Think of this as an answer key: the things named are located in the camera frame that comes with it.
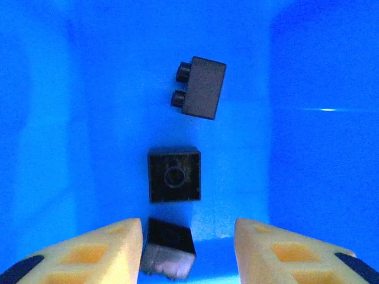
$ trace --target blue background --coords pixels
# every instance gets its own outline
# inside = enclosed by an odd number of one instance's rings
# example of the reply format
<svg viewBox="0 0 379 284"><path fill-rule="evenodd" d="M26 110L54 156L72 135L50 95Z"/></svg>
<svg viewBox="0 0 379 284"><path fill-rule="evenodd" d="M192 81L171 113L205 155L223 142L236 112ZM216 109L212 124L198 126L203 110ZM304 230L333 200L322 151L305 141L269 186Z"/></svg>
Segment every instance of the blue background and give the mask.
<svg viewBox="0 0 379 284"><path fill-rule="evenodd" d="M312 2L3 0L0 271L149 216L191 227L188 282L238 283L237 217L378 270L379 4ZM227 64L215 121L169 105L194 55ZM149 204L147 152L169 146L202 152L200 202Z"/></svg>

